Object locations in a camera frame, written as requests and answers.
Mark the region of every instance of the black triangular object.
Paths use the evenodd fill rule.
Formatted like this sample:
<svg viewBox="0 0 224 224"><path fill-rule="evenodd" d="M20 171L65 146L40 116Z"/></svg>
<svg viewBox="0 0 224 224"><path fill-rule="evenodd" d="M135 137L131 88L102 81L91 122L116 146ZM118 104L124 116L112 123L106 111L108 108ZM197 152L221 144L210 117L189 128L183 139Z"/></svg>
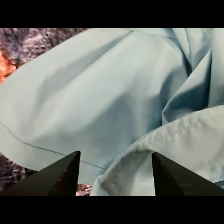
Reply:
<svg viewBox="0 0 224 224"><path fill-rule="evenodd" d="M71 153L4 190L1 196L75 196L79 161L80 152Z"/></svg>
<svg viewBox="0 0 224 224"><path fill-rule="evenodd" d="M224 190L159 153L152 154L156 196L224 196Z"/></svg>

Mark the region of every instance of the patterned fabric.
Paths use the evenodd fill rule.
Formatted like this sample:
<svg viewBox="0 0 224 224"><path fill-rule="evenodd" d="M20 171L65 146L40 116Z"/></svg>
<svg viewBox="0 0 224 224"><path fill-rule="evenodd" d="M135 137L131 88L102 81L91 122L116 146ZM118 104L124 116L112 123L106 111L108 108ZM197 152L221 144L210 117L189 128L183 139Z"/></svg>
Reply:
<svg viewBox="0 0 224 224"><path fill-rule="evenodd" d="M19 67L86 29L0 28L0 75L4 76L1 81L14 71L13 65ZM35 171L20 167L0 154L0 191L33 173ZM80 185L77 196L88 195L89 192L90 186Z"/></svg>

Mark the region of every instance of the light blue fabric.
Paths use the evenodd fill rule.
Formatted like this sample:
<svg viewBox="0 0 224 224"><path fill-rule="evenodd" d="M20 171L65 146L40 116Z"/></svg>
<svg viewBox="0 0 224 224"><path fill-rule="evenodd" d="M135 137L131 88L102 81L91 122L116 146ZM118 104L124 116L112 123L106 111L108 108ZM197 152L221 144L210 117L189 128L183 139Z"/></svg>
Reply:
<svg viewBox="0 0 224 224"><path fill-rule="evenodd" d="M80 150L92 195L153 195L153 151L223 180L223 38L108 28L67 40L0 87L0 152L40 170Z"/></svg>

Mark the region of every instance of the blue garment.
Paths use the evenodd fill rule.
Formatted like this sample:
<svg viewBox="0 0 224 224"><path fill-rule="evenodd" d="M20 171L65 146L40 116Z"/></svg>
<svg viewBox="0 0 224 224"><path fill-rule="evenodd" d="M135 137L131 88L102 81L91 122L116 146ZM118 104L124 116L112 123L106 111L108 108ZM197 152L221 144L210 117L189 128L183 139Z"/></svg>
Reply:
<svg viewBox="0 0 224 224"><path fill-rule="evenodd" d="M40 170L80 150L92 195L153 195L153 151L223 180L223 37L117 28L65 41L0 87L0 152Z"/></svg>

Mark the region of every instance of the dark patterned surface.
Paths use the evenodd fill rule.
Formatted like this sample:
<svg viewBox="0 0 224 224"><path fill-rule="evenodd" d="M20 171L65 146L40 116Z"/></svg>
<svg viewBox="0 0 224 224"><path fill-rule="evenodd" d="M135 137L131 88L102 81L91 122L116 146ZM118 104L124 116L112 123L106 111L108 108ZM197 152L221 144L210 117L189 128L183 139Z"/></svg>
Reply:
<svg viewBox="0 0 224 224"><path fill-rule="evenodd" d="M31 61L87 28L0 28L0 50L17 67ZM32 175L0 154L0 191ZM88 195L91 187L79 185L77 195Z"/></svg>

